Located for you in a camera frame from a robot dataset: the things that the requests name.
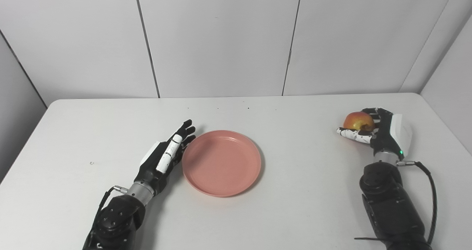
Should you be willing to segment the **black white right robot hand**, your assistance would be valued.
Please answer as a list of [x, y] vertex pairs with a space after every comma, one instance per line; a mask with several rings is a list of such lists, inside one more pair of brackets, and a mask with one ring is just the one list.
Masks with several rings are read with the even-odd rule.
[[383, 108], [364, 108], [360, 111], [373, 121], [373, 129], [337, 128], [340, 136], [370, 145], [373, 154], [393, 153], [397, 161], [408, 156], [412, 142], [412, 128], [403, 114], [395, 114]]

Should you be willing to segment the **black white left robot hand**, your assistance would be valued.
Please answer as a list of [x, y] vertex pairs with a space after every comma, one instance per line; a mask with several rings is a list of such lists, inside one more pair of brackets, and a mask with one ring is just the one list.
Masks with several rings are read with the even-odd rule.
[[167, 178], [181, 161], [187, 146], [196, 138], [192, 120], [186, 120], [167, 141], [156, 142], [146, 153], [134, 182], [149, 187], [152, 197], [163, 191]]

